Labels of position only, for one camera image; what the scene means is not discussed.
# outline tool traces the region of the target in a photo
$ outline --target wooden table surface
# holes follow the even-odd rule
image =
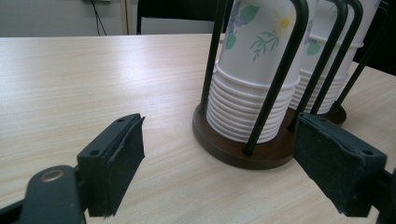
[[[210,35],[0,38],[0,207],[34,174],[77,154],[113,120],[140,113],[146,158],[115,217],[89,223],[375,223],[338,214],[292,160],[244,170],[196,141],[192,113]],[[344,128],[396,166],[396,77],[365,68]]]

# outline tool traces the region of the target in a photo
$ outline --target green leaf print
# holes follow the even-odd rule
[[[260,54],[265,55],[267,51],[273,51],[275,47],[279,44],[279,37],[275,35],[274,32],[262,32],[261,36],[256,36],[257,40],[253,43],[250,49],[254,49],[253,62],[256,62],[260,58]]]
[[[235,33],[229,33],[227,37],[227,42],[225,43],[226,49],[231,49],[236,42]]]
[[[318,44],[318,41],[310,40],[309,46],[306,49],[306,55],[313,56],[313,55],[317,54],[319,51],[320,51],[320,44]]]
[[[245,21],[245,24],[248,24],[253,21],[258,11],[259,7],[247,6],[242,8],[242,10],[239,12],[239,16]]]

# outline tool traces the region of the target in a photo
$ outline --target cup rim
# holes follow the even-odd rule
[[[248,141],[248,136],[238,136],[238,134],[235,133],[229,133],[227,132],[227,130],[224,130],[221,126],[219,126],[212,118],[207,118],[207,121],[209,123],[209,125],[219,134],[223,135],[226,138],[229,138],[231,140],[234,140],[235,142],[241,142],[241,143],[246,143]],[[271,139],[273,139],[277,133],[279,132],[279,130],[273,132],[271,135],[269,136],[260,136],[258,143],[264,143],[267,141],[270,141]]]
[[[227,112],[227,111],[225,111],[225,110],[222,110],[221,108],[219,108],[219,106],[217,106],[217,105],[216,105],[214,102],[212,102],[212,101],[209,101],[209,103],[210,103],[210,105],[213,107],[213,110],[215,110],[217,113],[221,114],[223,117],[226,117],[227,119],[232,119],[232,120],[237,119],[239,122],[246,123],[246,126],[248,126],[248,123],[251,124],[251,120],[239,118],[239,117],[237,117],[237,116],[231,114],[231,112],[229,113],[229,112]],[[273,110],[274,110],[274,109],[273,109],[273,110],[271,111],[272,113],[270,114],[270,116],[268,117],[268,119],[269,119],[269,120],[272,120],[272,119],[274,119],[274,117],[279,117],[279,116],[282,115],[282,114],[283,114],[283,116],[284,116],[284,114],[286,113],[286,110],[287,110],[287,108],[288,108],[288,105],[289,105],[289,104],[284,104],[283,106],[280,106],[280,107],[276,108],[276,111],[275,111],[275,112],[273,111]],[[252,116],[258,115],[259,113],[260,113],[260,110],[257,110],[257,112],[254,113],[254,114],[252,114]]]
[[[228,79],[229,81],[237,84],[237,85],[241,85],[241,86],[245,86],[248,88],[253,88],[253,89],[259,89],[260,91],[265,90],[265,89],[270,89],[271,85],[265,85],[265,84],[257,84],[257,83],[253,83],[253,82],[248,82],[242,79],[238,79],[236,77],[232,77],[230,75],[228,75],[227,73],[225,73],[220,67],[219,67],[219,60],[216,61],[215,63],[215,70],[214,73],[219,74],[220,76]],[[292,89],[295,85],[298,84],[299,78],[297,81],[292,82],[292,83],[287,83],[285,85],[285,83],[283,83],[282,87],[284,87],[284,90],[288,90],[288,89]]]
[[[311,79],[312,74],[313,74],[313,72],[306,71],[304,69],[300,69],[300,77],[303,78],[303,79],[306,79],[306,78],[308,80]],[[342,76],[342,77],[335,76],[333,80],[336,80],[336,81],[344,80],[345,81],[345,79],[347,79],[347,77],[348,77],[348,72],[346,72],[346,74],[344,76]],[[326,79],[326,77],[324,77],[324,76],[320,76],[319,77],[319,80],[323,80],[324,81],[324,79]]]
[[[239,111],[237,111],[237,110],[235,110],[233,108],[228,107],[227,105],[222,105],[222,104],[217,105],[219,103],[219,101],[217,99],[213,99],[212,97],[210,97],[210,99],[213,102],[209,101],[209,103],[211,104],[211,106],[213,106],[215,108],[215,110],[218,111],[218,113],[219,113],[219,111],[222,111],[220,113],[226,113],[226,114],[229,115],[229,117],[234,117],[234,118],[239,119],[240,122],[251,123],[252,120],[257,120],[257,117],[259,115],[259,114],[250,114],[250,115],[246,114],[246,115],[244,115],[244,114],[241,114],[241,112],[239,112]],[[279,115],[277,115],[275,118],[268,117],[268,120],[270,120],[270,122],[273,123],[274,120],[278,119]]]
[[[211,106],[211,109],[214,110],[214,112],[222,115],[224,118],[226,118],[228,120],[232,120],[233,122],[240,124],[241,126],[243,126],[242,128],[248,129],[250,127],[250,125],[254,125],[254,123],[255,123],[255,120],[253,122],[253,120],[241,119],[241,118],[234,116],[233,114],[223,111],[218,106],[214,105],[212,102],[210,102],[210,106]],[[289,106],[289,104],[287,104],[285,106],[285,108],[283,108],[283,110],[279,111],[278,115],[275,118],[268,117],[268,120],[270,120],[270,123],[266,122],[267,127],[268,126],[272,127],[273,125],[275,125],[276,122],[274,122],[274,120],[276,121],[276,119],[278,119],[278,117],[281,117],[280,115],[282,115],[282,117],[285,117],[286,110],[287,110],[288,106]]]
[[[218,78],[216,76],[214,76],[212,78],[212,85],[216,85],[217,87],[219,87],[222,91],[227,92],[228,94],[232,95],[232,96],[239,96],[241,98],[244,98],[244,100],[253,100],[253,101],[260,101],[263,99],[263,97],[265,97],[265,95],[254,95],[251,93],[246,93],[246,92],[242,92],[240,90],[236,90],[233,89],[231,87],[228,87],[227,85],[225,85],[224,83],[222,83],[221,81],[218,80]],[[281,89],[279,92],[288,92],[288,91],[294,91],[294,89]]]
[[[303,88],[303,87],[298,87],[298,88],[296,88],[296,90],[294,91],[294,95],[296,94],[296,92],[301,93],[301,94],[304,94],[305,90],[306,90],[306,87],[305,87],[305,88]],[[321,88],[320,88],[320,89],[314,89],[314,90],[312,91],[312,94],[319,94],[320,91],[321,91]],[[335,93],[335,92],[338,93],[339,91],[340,91],[340,89],[338,89],[338,88],[332,88],[332,89],[328,89],[328,91],[326,92],[326,94],[328,94],[329,92],[330,92],[330,93]]]
[[[243,134],[249,134],[250,135],[252,130],[253,130],[254,123],[252,124],[251,127],[249,127],[249,126],[246,126],[244,124],[238,124],[238,123],[236,123],[233,120],[229,120],[228,118],[225,118],[224,116],[219,114],[219,112],[218,112],[218,114],[215,114],[214,111],[212,111],[212,110],[207,110],[207,112],[210,113],[210,117],[212,119],[216,118],[218,121],[221,122],[221,124],[223,126],[225,126],[228,129],[233,130],[234,133],[243,133]],[[280,126],[280,123],[271,123],[269,125],[266,125],[266,126],[264,126],[263,130],[267,131],[267,132],[268,132],[268,130],[272,131],[274,128],[276,128],[276,126]]]
[[[332,106],[332,104],[334,103],[334,101],[335,100],[332,100],[332,99],[323,99],[323,102],[322,102],[322,105],[321,106],[323,106],[323,103],[326,105],[326,106]],[[297,104],[297,102],[298,102],[298,104],[300,103],[300,101],[298,101],[297,99],[292,99],[291,101],[290,101],[290,105],[298,105]],[[308,102],[307,104],[306,104],[306,107],[312,107],[313,105],[314,105],[314,102]]]
[[[328,37],[323,37],[323,36],[315,35],[315,34],[312,34],[312,33],[309,34],[309,38],[317,40],[317,41],[322,42],[322,43],[326,43],[327,40],[329,39]],[[343,44],[343,41],[337,40],[337,43],[336,43],[337,47],[340,47],[342,44]],[[362,48],[363,46],[364,46],[363,42],[360,42],[360,43],[352,42],[349,47],[351,49],[359,49],[359,48]]]
[[[266,94],[263,95],[262,97],[257,97],[256,99],[259,103],[249,101],[246,98],[244,98],[243,96],[241,98],[238,98],[237,96],[228,93],[228,91],[225,91],[221,86],[218,86],[218,83],[216,80],[212,83],[212,88],[210,88],[210,91],[213,92],[214,94],[216,94],[218,96],[218,98],[219,97],[224,98],[225,100],[229,101],[233,105],[240,105],[242,107],[247,107],[247,109],[251,109],[251,107],[254,107],[256,109],[261,109],[262,104],[264,103],[265,97],[266,97]],[[285,93],[287,93],[287,94],[283,94],[283,92],[282,92],[282,95],[280,95],[280,96],[278,94],[278,96],[276,97],[276,102],[279,103],[279,102],[288,101],[294,94],[294,90],[292,90],[290,92],[285,92]]]
[[[312,109],[312,106],[313,106],[313,104],[307,104],[304,111],[309,113]],[[298,104],[295,104],[294,102],[290,102],[289,108],[295,110],[295,109],[297,109],[297,107],[298,107]],[[321,105],[318,110],[318,114],[325,114],[325,113],[329,112],[330,108],[332,108],[332,104],[328,104],[325,106]]]

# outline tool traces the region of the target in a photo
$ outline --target stack of paper cups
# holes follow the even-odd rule
[[[337,99],[340,90],[344,86],[344,82],[347,80],[347,76],[348,76],[347,71],[353,61],[356,51],[358,50],[358,48],[363,47],[362,41],[365,35],[367,34],[367,31],[370,27],[371,21],[373,20],[373,17],[379,6],[379,3],[380,0],[361,0],[361,5],[363,7],[363,17],[362,17],[361,25],[357,33],[355,34],[352,43],[340,67],[338,68],[334,81],[332,82],[332,85],[330,86],[330,89],[326,97],[324,98],[322,105],[320,106],[320,109],[318,111],[319,114],[327,113],[332,107],[334,101]],[[309,45],[308,48],[306,49],[306,53],[303,59],[302,68],[300,72],[302,81],[297,86],[297,91],[293,95],[290,102],[290,108],[292,109],[296,109],[298,104],[300,103],[300,100],[302,98],[301,92],[304,92],[307,83],[306,81],[311,78],[312,73],[318,63],[319,56],[323,51],[323,48],[328,40],[330,31],[332,30],[332,27],[334,25],[336,15],[337,15],[337,10],[333,3],[328,1],[318,2],[317,14],[313,21],[313,27],[308,40]],[[332,55],[329,61],[326,63],[323,73],[320,76],[318,85],[315,87],[314,93],[312,94],[308,102],[308,105],[305,108],[305,112],[309,112],[312,108],[312,105],[316,101],[318,97],[318,92],[322,87],[324,79],[329,73],[329,70],[332,66],[335,56],[338,53],[338,50],[342,44],[342,41],[345,38],[347,30],[350,27],[350,24],[352,23],[353,17],[354,17],[353,8],[348,7],[348,17],[346,19],[346,25],[337,41],[334,50],[332,51]]]
[[[310,20],[317,0],[308,0]],[[274,79],[296,20],[290,0],[235,1],[209,91],[207,121],[219,134],[246,143]],[[258,143],[273,139],[288,109],[309,30],[265,122]]]

